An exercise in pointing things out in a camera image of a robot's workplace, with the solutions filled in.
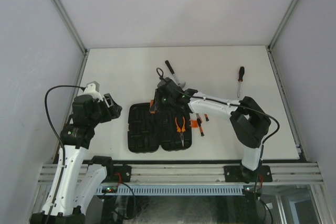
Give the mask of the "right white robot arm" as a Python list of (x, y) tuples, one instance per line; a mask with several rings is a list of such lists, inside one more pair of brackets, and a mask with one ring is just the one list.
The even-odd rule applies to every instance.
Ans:
[(172, 79), (161, 77), (155, 89), (155, 112), (180, 109), (187, 113), (207, 114), (230, 121), (237, 139), (243, 144), (241, 175), (252, 182), (260, 175), (262, 141), (271, 125), (254, 99), (225, 100), (207, 96), (194, 89), (183, 90)]

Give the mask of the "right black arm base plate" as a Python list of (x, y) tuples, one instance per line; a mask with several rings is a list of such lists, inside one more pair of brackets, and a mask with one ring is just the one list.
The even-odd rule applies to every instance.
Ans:
[(260, 166), (254, 171), (251, 171), (245, 168), (242, 165), (226, 165), (224, 166), (224, 176), (225, 182), (228, 183), (252, 183), (256, 181), (258, 177), (258, 182), (272, 182), (272, 174), (270, 170), (270, 166)]

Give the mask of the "black plastic tool case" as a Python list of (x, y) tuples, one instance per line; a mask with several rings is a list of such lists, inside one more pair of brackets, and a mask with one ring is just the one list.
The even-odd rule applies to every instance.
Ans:
[[(192, 146), (191, 117), (186, 111), (170, 109), (164, 112), (150, 112), (151, 103), (137, 103), (130, 106), (128, 116), (128, 149), (133, 153), (153, 153), (186, 150)], [(177, 131), (175, 118), (185, 122), (184, 141)]]

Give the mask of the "aluminium front frame rail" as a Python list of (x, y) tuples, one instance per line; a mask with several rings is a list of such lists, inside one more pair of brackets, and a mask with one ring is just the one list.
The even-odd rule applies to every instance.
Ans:
[[(259, 170), (264, 184), (321, 184), (316, 163), (270, 163)], [(132, 164), (123, 180), (136, 185), (243, 184), (225, 164)]]

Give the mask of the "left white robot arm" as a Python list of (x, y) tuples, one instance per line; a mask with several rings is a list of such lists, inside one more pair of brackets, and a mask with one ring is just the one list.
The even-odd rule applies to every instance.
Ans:
[(86, 91), (75, 97), (72, 114), (60, 134), (62, 147), (51, 190), (41, 212), (30, 223), (84, 223), (86, 211), (101, 182), (115, 176), (112, 158), (94, 156), (84, 180), (78, 175), (98, 124), (120, 117), (122, 107), (110, 94)]

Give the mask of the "orange grip bit screwdriver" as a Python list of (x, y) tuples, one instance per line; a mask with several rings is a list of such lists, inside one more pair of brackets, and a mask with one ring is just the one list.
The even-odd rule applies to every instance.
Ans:
[(151, 115), (151, 121), (152, 121), (153, 128), (155, 128), (156, 119), (155, 119), (155, 104), (154, 104), (154, 100), (150, 101), (149, 112), (150, 112), (150, 115)]

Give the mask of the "black handled claw hammer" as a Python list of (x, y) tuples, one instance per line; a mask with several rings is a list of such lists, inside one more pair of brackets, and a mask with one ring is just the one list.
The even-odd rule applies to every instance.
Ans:
[(185, 85), (186, 85), (186, 82), (180, 82), (179, 81), (179, 79), (177, 78), (177, 75), (175, 74), (174, 69), (172, 68), (172, 66), (171, 66), (171, 64), (170, 64), (170, 62), (168, 60), (165, 61), (165, 64), (168, 67), (171, 75), (173, 76), (176, 84), (183, 89), (185, 87)]

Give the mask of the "orange handled needle-nose pliers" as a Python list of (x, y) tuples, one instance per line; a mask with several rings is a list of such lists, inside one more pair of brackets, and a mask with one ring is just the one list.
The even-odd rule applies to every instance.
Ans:
[(185, 117), (176, 116), (175, 117), (175, 125), (176, 125), (176, 131), (180, 135), (181, 144), (184, 147), (184, 133), (186, 131), (186, 129), (185, 129)]

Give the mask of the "black orange handled screwdriver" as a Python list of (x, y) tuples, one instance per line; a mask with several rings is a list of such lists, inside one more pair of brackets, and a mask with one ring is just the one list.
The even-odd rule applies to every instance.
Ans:
[(238, 72), (238, 91), (237, 91), (237, 97), (240, 97), (240, 90), (241, 90), (241, 83), (243, 82), (243, 76), (245, 74), (245, 67), (241, 66)]

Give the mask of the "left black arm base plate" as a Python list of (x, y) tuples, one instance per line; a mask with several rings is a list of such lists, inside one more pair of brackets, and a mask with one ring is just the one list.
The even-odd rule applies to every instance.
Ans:
[(107, 176), (103, 183), (128, 183), (131, 180), (132, 167), (129, 165), (113, 165), (107, 168)]

